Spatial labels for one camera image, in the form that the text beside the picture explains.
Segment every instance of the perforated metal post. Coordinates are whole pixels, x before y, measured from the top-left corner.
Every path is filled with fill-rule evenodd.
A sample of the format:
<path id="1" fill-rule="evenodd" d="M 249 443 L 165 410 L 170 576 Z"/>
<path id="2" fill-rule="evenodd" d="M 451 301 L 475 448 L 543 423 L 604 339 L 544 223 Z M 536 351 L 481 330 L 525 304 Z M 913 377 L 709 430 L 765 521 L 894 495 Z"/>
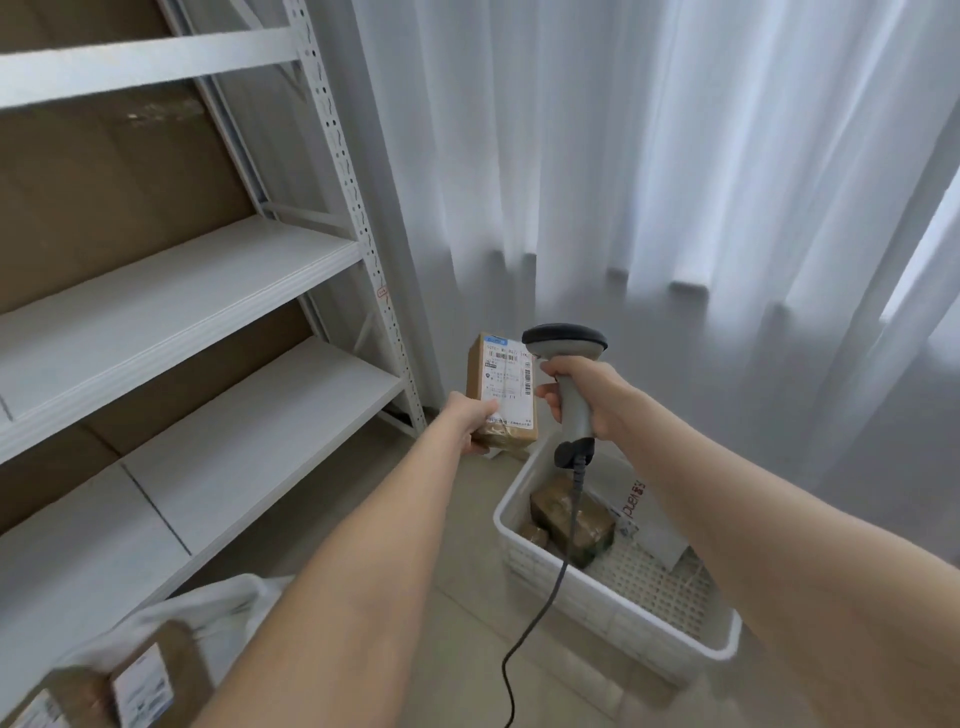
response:
<path id="1" fill-rule="evenodd" d="M 303 73 L 309 84 L 310 97 L 314 108 L 320 116 L 324 129 L 326 146 L 333 157 L 333 165 L 337 171 L 337 179 L 347 201 L 350 222 L 353 225 L 355 238 L 363 250 L 364 267 L 370 279 L 373 293 L 376 298 L 380 319 L 390 343 L 390 353 L 394 361 L 394 374 L 403 379 L 403 392 L 407 410 L 413 422 L 414 430 L 419 434 L 426 428 L 426 419 L 423 417 L 423 408 L 420 406 L 420 395 L 417 384 L 410 370 L 410 362 L 400 336 L 400 327 L 396 321 L 394 306 L 390 301 L 390 289 L 387 287 L 386 277 L 383 275 L 383 266 L 376 251 L 376 244 L 370 231 L 370 221 L 367 209 L 364 206 L 360 188 L 356 183 L 353 171 L 353 161 L 347 149 L 337 107 L 333 103 L 333 94 L 326 79 L 324 62 L 317 44 L 317 36 L 313 32 L 310 22 L 310 13 L 303 0 L 284 0 L 283 6 L 287 11 L 290 26 L 297 39 L 297 55 L 303 66 Z"/>

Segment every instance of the white curtain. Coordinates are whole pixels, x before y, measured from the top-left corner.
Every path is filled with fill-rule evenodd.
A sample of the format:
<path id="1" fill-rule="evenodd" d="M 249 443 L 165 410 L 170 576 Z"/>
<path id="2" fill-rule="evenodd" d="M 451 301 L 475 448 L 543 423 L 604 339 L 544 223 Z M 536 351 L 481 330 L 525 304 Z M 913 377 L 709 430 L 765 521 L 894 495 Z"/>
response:
<path id="1" fill-rule="evenodd" d="M 960 554 L 960 3 L 353 6 L 445 389 L 481 329 L 591 325 L 712 437 Z"/>

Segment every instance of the forearm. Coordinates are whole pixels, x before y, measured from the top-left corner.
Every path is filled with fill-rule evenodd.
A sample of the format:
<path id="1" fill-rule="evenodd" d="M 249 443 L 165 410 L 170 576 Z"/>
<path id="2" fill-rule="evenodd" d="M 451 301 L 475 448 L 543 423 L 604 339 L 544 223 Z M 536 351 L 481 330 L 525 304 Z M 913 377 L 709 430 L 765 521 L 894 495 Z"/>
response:
<path id="1" fill-rule="evenodd" d="M 911 680 L 934 694 L 948 692 L 945 679 L 956 687 L 957 570 L 722 448 L 642 394 L 621 412 L 617 444 L 831 724 L 861 724 L 864 706 L 875 724 L 916 718 L 936 701 L 906 689 Z"/>
<path id="2" fill-rule="evenodd" d="M 337 526 L 197 725 L 392 723 L 420 633 L 460 438 L 438 419 Z"/>

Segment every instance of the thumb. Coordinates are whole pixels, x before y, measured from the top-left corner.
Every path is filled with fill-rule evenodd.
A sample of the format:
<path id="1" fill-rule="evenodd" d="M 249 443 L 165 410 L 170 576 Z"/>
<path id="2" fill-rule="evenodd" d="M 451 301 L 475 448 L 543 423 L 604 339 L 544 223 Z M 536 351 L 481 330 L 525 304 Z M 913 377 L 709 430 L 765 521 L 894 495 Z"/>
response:
<path id="1" fill-rule="evenodd" d="M 554 356 L 549 361 L 540 364 L 543 373 L 549 376 L 570 375 L 576 376 L 583 371 L 589 362 L 582 356 Z"/>
<path id="2" fill-rule="evenodd" d="M 480 402 L 483 405 L 483 419 L 486 419 L 492 415 L 496 410 L 500 408 L 500 402 L 497 400 L 481 400 Z"/>

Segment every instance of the plastic crate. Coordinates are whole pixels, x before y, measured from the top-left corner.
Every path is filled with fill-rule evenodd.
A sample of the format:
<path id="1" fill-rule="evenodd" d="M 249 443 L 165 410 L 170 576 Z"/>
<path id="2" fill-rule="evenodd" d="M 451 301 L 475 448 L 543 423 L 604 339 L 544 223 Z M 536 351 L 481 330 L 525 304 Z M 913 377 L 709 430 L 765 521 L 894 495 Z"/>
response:
<path id="1" fill-rule="evenodd" d="M 504 560 L 544 599 L 561 560 L 515 531 L 530 521 L 530 494 L 557 472 L 558 442 L 555 435 L 538 445 L 493 513 Z M 636 476 L 626 461 L 598 452 L 587 468 L 587 491 L 596 478 Z M 554 606 L 676 685 L 732 658 L 740 642 L 740 616 L 689 550 L 667 571 L 638 546 L 614 539 L 586 573 L 567 569 Z"/>

